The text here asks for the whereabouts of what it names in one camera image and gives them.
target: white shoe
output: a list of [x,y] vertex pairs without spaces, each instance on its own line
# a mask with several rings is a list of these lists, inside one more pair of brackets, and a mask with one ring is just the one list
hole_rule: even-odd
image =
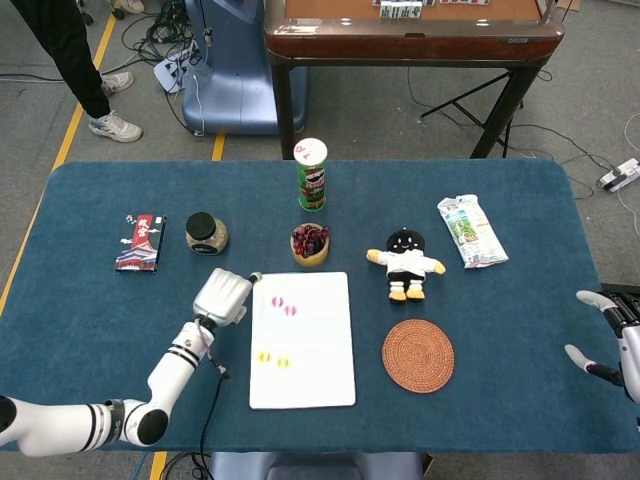
[[133,123],[125,122],[115,110],[100,118],[89,117],[89,130],[96,135],[109,137],[116,142],[135,142],[142,136],[142,129]]
[[126,90],[133,84],[133,73],[122,72],[112,75],[102,75],[102,91],[107,97]]
[[141,0],[122,0],[120,6],[129,13],[143,13],[144,4]]

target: gray carpet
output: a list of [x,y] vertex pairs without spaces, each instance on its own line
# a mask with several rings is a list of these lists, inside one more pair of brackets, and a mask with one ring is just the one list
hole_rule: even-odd
[[[104,31],[108,12],[102,1],[89,0],[95,24],[88,28],[93,51]],[[157,4],[147,2],[157,11]],[[128,16],[116,23],[103,62],[105,69],[130,57],[120,44],[120,35],[134,20]],[[582,11],[570,13],[567,34],[546,67],[553,80],[534,83],[525,108],[515,123],[535,123],[568,135],[584,149],[604,155],[618,165],[635,152],[622,130],[633,113],[640,112],[640,8],[606,0],[583,0]],[[135,41],[145,29],[141,22],[130,30]],[[28,72],[56,76],[31,33],[7,0],[0,0],[0,73]],[[96,138],[81,121],[67,161],[74,160],[173,160],[211,158],[213,137],[194,138],[173,119],[158,89],[151,68],[131,67],[137,81],[112,100],[125,119],[138,122],[144,137],[132,145],[117,145]],[[462,93],[499,72],[489,70],[412,69],[411,84],[416,98],[436,104]],[[312,71],[310,117],[306,133],[329,146],[331,159],[344,158],[442,158],[466,157],[480,132],[459,128],[442,115],[417,122],[424,110],[412,100],[407,88],[407,70],[402,68],[325,68]],[[498,86],[487,89],[463,104],[479,116],[486,114]],[[53,165],[75,107],[64,85],[0,83],[0,285],[4,285],[24,232]],[[458,121],[467,120],[447,110]],[[640,119],[631,125],[630,137],[640,143]],[[579,155],[575,147],[552,133],[536,128],[516,128],[512,144],[521,152],[540,149],[564,162]],[[275,137],[231,136],[223,159],[278,158]],[[593,185],[604,173],[588,159],[565,165],[567,173]],[[576,197],[590,190],[574,183]],[[621,192],[631,208],[640,211],[640,183]],[[640,256],[633,217],[607,192],[595,191],[577,201],[601,279],[610,283],[640,284]],[[613,342],[612,338],[603,341]],[[620,401],[627,401],[620,392]],[[53,459],[28,459],[20,454],[0,453],[2,480],[30,479],[124,479],[130,477],[138,453],[90,453]],[[150,457],[141,477],[149,474]],[[629,479],[637,478],[640,455],[441,455],[430,470],[440,479]],[[191,478],[185,463],[180,476]]]

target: woven coaster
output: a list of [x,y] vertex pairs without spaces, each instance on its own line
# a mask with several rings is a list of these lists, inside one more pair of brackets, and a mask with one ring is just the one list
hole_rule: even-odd
[[414,318],[393,327],[382,346],[382,361],[389,376],[416,393],[444,387],[453,374],[453,357],[445,333],[431,322]]

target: black and white plush doll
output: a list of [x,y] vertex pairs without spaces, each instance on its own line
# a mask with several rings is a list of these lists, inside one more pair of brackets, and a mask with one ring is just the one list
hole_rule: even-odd
[[424,300],[422,284],[427,273],[442,275],[446,269],[438,260],[424,256],[425,241],[414,230],[403,228],[389,236],[387,251],[371,249],[367,260],[387,266],[390,284],[389,299],[392,302]]

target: plastic wrapper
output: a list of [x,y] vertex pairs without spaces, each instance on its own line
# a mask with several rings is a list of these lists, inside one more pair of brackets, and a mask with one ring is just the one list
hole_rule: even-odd
[[476,195],[445,198],[438,210],[458,247],[464,268],[482,268],[509,257],[489,224]]

